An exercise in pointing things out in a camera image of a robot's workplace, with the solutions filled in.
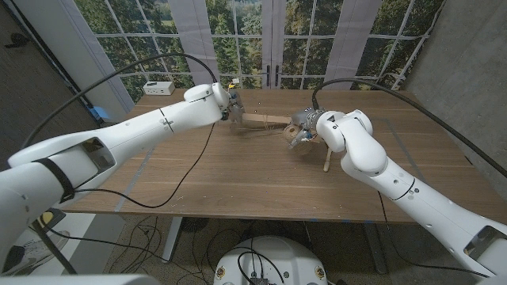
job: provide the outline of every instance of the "window pane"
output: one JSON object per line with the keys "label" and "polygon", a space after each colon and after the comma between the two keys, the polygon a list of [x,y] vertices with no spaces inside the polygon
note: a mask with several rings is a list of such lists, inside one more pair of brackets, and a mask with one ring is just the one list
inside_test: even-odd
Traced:
{"label": "window pane", "polygon": [[222,87],[225,90],[227,90],[227,88],[229,88],[229,83],[232,83],[232,79],[234,79],[234,78],[237,78],[237,77],[220,76],[220,84],[222,85]]}
{"label": "window pane", "polygon": [[282,73],[287,75],[302,75],[306,50],[306,39],[285,39]]}
{"label": "window pane", "polygon": [[303,89],[315,89],[324,82],[324,78],[304,78]]}
{"label": "window pane", "polygon": [[260,0],[235,0],[236,24],[239,35],[262,34],[262,7]]}
{"label": "window pane", "polygon": [[128,77],[122,77],[121,81],[124,83],[125,89],[128,94],[137,103],[139,99],[144,95],[143,86],[146,84],[146,79],[141,75],[133,75]]}
{"label": "window pane", "polygon": [[334,35],[340,18],[343,0],[318,0],[315,7],[314,28],[312,35]]}
{"label": "window pane", "polygon": [[216,61],[218,62],[220,73],[239,73],[236,39],[226,37],[213,38],[213,46],[215,48]]}
{"label": "window pane", "polygon": [[262,73],[262,40],[238,39],[242,74]]}
{"label": "window pane", "polygon": [[366,42],[356,76],[377,76],[395,40],[373,39]]}
{"label": "window pane", "polygon": [[299,89],[301,88],[301,78],[282,78],[281,89]]}
{"label": "window pane", "polygon": [[[128,41],[130,41],[132,48],[134,48],[138,59],[145,59],[158,54],[153,39],[150,36],[129,36]],[[161,59],[149,60],[143,63],[143,67],[145,71],[166,71],[164,70]]]}
{"label": "window pane", "polygon": [[148,74],[150,81],[169,82],[173,81],[168,74]]}
{"label": "window pane", "polygon": [[260,77],[242,77],[243,89],[260,89],[262,88],[262,78]]}
{"label": "window pane", "polygon": [[206,0],[206,10],[212,35],[235,34],[231,0]]}
{"label": "window pane", "polygon": [[374,35],[398,35],[410,0],[383,0],[373,28]]}
{"label": "window pane", "polygon": [[[155,40],[161,53],[183,52],[179,38],[156,37]],[[190,72],[187,59],[182,56],[164,57],[164,62],[169,72]]]}
{"label": "window pane", "polygon": [[140,3],[152,32],[177,34],[169,3],[160,1],[140,1]]}
{"label": "window pane", "polygon": [[[371,82],[371,83],[375,83],[375,80],[366,80],[367,82]],[[350,86],[350,89],[351,90],[362,90],[362,91],[366,91],[366,90],[371,90],[371,86],[369,85],[366,85],[366,84],[363,84],[363,83],[357,83],[357,82],[353,82],[352,83],[352,86]]]}
{"label": "window pane", "polygon": [[400,40],[384,73],[400,74],[418,43],[419,40]]}
{"label": "window pane", "polygon": [[326,74],[327,61],[330,59],[334,39],[311,40],[308,50],[307,70],[309,75]]}
{"label": "window pane", "polygon": [[285,8],[286,35],[309,34],[313,6],[313,0],[287,0]]}
{"label": "window pane", "polygon": [[403,29],[404,36],[424,35],[443,0],[416,1]]}
{"label": "window pane", "polygon": [[195,86],[193,83],[192,75],[173,74],[174,87],[176,88],[192,88]]}
{"label": "window pane", "polygon": [[109,4],[124,32],[148,32],[135,0],[109,0]]}
{"label": "window pane", "polygon": [[75,0],[75,3],[94,33],[120,32],[103,0]]}
{"label": "window pane", "polygon": [[[131,53],[127,41],[123,37],[97,38],[97,40],[101,43],[105,54],[116,70],[135,62],[134,55]],[[126,70],[124,73],[133,73],[137,71],[141,71],[139,66]]]}

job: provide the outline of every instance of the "door handle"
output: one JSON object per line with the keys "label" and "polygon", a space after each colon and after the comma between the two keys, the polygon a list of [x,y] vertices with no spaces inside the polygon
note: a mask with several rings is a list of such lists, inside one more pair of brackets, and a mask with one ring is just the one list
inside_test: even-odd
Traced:
{"label": "door handle", "polygon": [[269,86],[271,83],[271,68],[269,68],[269,65],[266,66],[266,86]]}
{"label": "door handle", "polygon": [[278,86],[278,71],[280,69],[280,66],[276,66],[275,68],[275,86]]}
{"label": "door handle", "polygon": [[12,40],[13,43],[6,44],[6,48],[24,47],[30,41],[26,36],[21,35],[19,32],[12,33],[10,35],[10,40]]}

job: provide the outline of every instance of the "wooden stick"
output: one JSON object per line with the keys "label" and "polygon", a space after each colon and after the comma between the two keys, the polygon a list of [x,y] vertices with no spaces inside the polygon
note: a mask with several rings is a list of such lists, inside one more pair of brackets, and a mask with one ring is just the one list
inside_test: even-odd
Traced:
{"label": "wooden stick", "polygon": [[284,116],[270,116],[270,115],[259,115],[259,114],[243,114],[243,120],[263,122],[263,123],[279,123],[279,124],[290,124],[291,118]]}
{"label": "wooden stick", "polygon": [[331,153],[333,153],[333,151],[331,151],[331,149],[328,147],[327,148],[326,162],[324,162],[324,172],[330,171]]}

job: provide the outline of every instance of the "glass door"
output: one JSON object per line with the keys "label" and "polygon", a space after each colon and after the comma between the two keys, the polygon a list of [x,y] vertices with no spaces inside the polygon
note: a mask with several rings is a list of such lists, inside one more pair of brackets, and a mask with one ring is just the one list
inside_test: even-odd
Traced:
{"label": "glass door", "polygon": [[273,89],[314,89],[324,81],[343,0],[273,3]]}
{"label": "glass door", "polygon": [[220,82],[228,86],[239,79],[238,88],[265,87],[262,44],[270,34],[263,34],[265,5],[261,0],[206,0],[213,48],[218,63]]}

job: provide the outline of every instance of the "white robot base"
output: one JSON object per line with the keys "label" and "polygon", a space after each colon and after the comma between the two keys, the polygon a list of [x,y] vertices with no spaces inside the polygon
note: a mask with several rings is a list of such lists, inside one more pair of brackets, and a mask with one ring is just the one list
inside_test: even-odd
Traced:
{"label": "white robot base", "polygon": [[255,237],[236,245],[220,259],[213,284],[249,284],[239,266],[250,284],[327,284],[322,262],[306,247],[285,237]]}

